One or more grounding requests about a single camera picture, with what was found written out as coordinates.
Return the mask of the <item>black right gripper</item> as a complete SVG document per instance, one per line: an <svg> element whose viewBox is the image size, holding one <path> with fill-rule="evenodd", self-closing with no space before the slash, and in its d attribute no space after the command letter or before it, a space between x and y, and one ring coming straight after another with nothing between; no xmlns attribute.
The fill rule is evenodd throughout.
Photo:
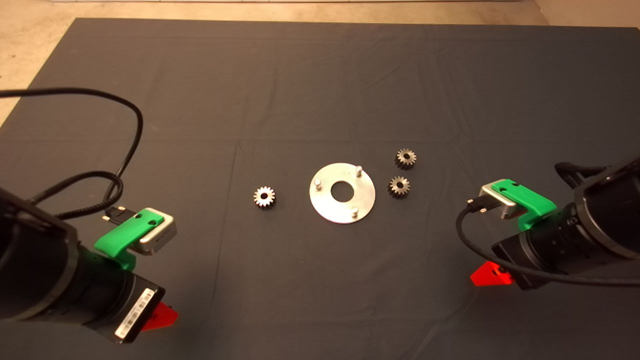
<svg viewBox="0 0 640 360"><path fill-rule="evenodd" d="M551 274L563 274L562 271L558 271L540 259L530 244L525 231L510 235L492 244L491 250L496 257L514 265ZM508 272L502 266L489 260L470 275L470 280L476 287L508 286L515 282L523 291L536 290L551 282L546 278L526 275L514 270Z"/></svg>

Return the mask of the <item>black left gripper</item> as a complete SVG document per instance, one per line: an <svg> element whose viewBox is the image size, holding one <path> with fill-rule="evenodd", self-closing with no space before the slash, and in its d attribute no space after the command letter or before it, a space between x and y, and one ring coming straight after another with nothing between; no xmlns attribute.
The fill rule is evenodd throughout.
<svg viewBox="0 0 640 360"><path fill-rule="evenodd" d="M173 326L179 313L160 304L166 289L142 276L123 269L112 259L98 257L98 294L106 301L94 330L115 344L131 344L141 332Z"/></svg>

